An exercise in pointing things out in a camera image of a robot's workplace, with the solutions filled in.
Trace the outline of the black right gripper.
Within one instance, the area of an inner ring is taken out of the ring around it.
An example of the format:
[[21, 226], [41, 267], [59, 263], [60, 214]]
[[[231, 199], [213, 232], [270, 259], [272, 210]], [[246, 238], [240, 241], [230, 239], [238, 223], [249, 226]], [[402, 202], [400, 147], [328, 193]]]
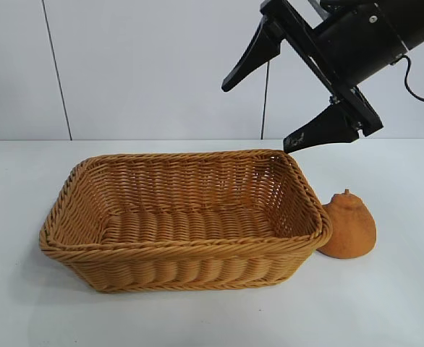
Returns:
[[312, 28], [288, 1], [264, 1], [255, 34], [221, 89], [229, 92], [280, 54], [281, 42], [297, 52], [334, 96], [328, 106], [283, 140], [285, 153], [318, 145], [351, 143], [382, 129], [379, 115], [358, 86], [405, 53], [406, 48], [376, 3], [336, 11]]

